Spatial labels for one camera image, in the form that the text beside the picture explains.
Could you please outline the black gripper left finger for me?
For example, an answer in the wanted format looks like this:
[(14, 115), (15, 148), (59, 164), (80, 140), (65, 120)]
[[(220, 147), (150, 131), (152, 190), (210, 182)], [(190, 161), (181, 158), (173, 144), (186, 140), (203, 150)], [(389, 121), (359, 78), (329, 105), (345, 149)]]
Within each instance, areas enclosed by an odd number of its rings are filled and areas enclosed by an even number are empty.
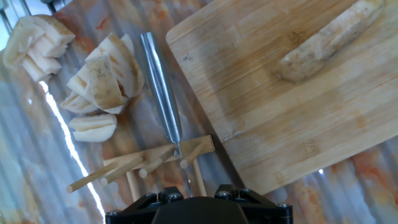
[(124, 210), (107, 212), (105, 224), (152, 223), (156, 212), (163, 206), (183, 200), (177, 187), (167, 187), (159, 193), (148, 193)]

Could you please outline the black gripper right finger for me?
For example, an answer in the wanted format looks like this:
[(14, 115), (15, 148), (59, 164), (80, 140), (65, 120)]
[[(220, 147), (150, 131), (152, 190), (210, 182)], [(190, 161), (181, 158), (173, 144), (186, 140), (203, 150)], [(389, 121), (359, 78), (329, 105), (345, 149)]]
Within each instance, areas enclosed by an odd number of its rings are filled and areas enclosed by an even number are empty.
[(245, 218), (248, 223), (293, 224), (293, 206), (274, 203), (251, 189), (236, 189), (231, 184), (221, 184), (214, 198), (231, 202), (238, 209), (231, 215)]

